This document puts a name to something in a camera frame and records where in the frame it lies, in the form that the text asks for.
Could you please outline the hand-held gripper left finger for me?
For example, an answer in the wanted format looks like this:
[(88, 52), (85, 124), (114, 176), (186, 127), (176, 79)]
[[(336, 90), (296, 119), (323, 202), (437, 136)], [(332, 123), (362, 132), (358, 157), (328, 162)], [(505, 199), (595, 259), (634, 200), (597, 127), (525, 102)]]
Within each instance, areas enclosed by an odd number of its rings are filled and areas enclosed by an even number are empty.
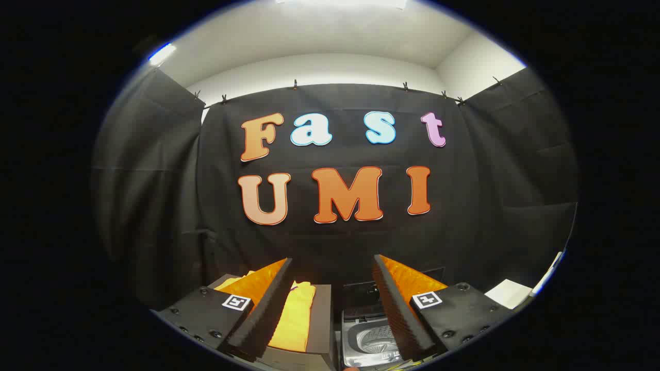
[(192, 341), (254, 361), (273, 337), (293, 282), (294, 261), (284, 258), (219, 290), (201, 286), (157, 316)]

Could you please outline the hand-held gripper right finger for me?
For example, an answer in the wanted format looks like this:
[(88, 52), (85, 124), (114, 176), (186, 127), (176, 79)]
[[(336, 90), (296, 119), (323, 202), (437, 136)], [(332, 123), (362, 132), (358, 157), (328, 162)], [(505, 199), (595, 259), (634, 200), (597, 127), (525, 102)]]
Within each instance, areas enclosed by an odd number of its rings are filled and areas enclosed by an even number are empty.
[(406, 361), (453, 352), (514, 315), (471, 284), (443, 284), (383, 255), (373, 256), (372, 276)]

